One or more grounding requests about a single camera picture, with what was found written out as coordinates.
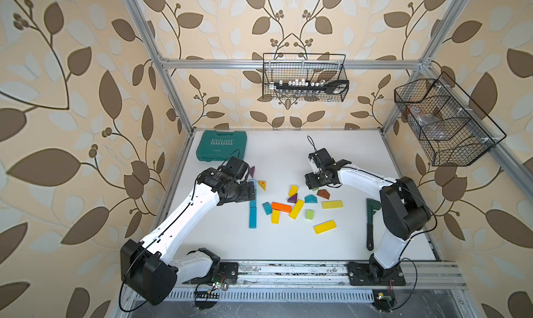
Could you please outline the dark purple triangle block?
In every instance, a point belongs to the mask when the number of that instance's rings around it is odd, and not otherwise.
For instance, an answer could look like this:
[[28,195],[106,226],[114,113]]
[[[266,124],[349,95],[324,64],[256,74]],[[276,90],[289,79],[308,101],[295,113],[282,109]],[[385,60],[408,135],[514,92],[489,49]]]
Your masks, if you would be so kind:
[[290,204],[295,204],[295,203],[297,203],[297,201],[298,201],[298,194],[297,193],[295,193],[293,196],[291,196],[287,200],[287,202],[290,203]]

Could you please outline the long yellow block diagonal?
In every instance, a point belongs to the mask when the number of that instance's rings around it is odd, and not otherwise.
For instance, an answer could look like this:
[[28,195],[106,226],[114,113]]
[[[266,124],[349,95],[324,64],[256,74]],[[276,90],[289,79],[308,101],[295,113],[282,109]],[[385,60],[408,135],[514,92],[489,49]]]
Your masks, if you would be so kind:
[[304,201],[303,200],[298,200],[295,205],[293,206],[289,216],[291,219],[297,219],[299,213],[301,212],[301,210],[303,209],[303,206],[304,206]]

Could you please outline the yellow small block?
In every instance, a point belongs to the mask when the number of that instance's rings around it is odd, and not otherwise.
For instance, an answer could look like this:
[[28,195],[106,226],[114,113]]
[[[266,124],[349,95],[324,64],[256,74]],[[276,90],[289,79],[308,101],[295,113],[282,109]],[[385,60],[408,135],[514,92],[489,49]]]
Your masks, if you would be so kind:
[[290,191],[289,191],[289,194],[288,196],[289,197],[293,197],[294,195],[296,195],[298,193],[298,186],[292,186]]
[[273,210],[273,212],[271,214],[271,223],[272,224],[279,224],[279,220],[280,220],[280,211]]

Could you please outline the orange rectangular block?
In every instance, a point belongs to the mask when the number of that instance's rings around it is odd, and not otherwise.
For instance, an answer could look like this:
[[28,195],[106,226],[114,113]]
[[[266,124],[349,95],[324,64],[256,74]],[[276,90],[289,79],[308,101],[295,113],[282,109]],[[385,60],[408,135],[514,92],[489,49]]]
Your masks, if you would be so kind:
[[284,213],[291,213],[291,211],[292,211],[292,206],[287,205],[287,204],[281,204],[281,203],[273,202],[273,203],[271,204],[271,209],[272,209],[273,211],[279,211],[279,212],[284,212]]

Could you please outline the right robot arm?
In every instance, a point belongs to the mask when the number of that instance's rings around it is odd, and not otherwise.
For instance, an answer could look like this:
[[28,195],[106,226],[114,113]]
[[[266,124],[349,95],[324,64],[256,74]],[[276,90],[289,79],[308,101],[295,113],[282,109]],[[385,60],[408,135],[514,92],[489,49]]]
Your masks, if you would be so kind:
[[415,182],[406,176],[379,176],[352,167],[344,159],[335,161],[324,148],[309,154],[308,159],[312,172],[305,175],[305,183],[309,189],[341,184],[361,190],[381,203],[386,231],[369,265],[379,272],[397,266],[409,241],[422,232],[433,216]]

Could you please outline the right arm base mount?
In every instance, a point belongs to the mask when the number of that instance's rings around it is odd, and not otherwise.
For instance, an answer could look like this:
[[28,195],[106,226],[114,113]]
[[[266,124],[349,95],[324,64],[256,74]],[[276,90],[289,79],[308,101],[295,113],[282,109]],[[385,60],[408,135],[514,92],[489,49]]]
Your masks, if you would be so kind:
[[405,286],[406,281],[400,264],[384,269],[379,263],[349,262],[347,264],[349,283],[351,286]]

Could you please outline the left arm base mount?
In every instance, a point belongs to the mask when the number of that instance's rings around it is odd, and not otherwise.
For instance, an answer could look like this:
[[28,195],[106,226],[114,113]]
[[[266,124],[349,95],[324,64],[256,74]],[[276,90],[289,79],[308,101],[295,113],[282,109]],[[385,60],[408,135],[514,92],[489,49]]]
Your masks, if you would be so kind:
[[183,273],[179,283],[200,284],[214,283],[216,276],[221,283],[236,284],[239,275],[237,262],[223,262],[221,258],[207,248],[190,251],[184,258]]

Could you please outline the yellow small block bottom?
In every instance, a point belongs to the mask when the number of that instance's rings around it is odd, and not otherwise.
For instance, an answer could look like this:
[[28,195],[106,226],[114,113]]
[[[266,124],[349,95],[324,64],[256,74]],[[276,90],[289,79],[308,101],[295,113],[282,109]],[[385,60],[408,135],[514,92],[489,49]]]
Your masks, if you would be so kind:
[[272,224],[279,224],[279,220],[280,220],[280,211],[273,210],[273,212],[271,214],[271,223]]

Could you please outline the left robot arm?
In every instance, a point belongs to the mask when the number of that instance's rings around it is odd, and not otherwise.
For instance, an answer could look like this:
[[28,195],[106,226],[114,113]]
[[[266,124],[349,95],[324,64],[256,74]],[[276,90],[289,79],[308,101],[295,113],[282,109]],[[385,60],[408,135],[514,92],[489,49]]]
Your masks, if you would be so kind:
[[206,248],[185,256],[176,254],[200,219],[212,208],[255,199],[250,167],[230,157],[218,168],[208,168],[194,180],[191,193],[160,225],[139,242],[128,240],[121,248],[121,279],[147,303],[164,301],[174,286],[188,281],[218,287],[224,278],[221,258]]

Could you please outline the teal wedge block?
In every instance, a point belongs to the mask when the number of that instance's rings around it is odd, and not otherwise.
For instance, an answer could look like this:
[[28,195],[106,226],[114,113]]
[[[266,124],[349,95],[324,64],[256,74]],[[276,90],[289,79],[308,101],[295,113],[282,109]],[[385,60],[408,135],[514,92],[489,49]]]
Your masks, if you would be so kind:
[[273,210],[272,210],[271,204],[269,202],[263,203],[262,207],[265,210],[266,215],[272,215]]

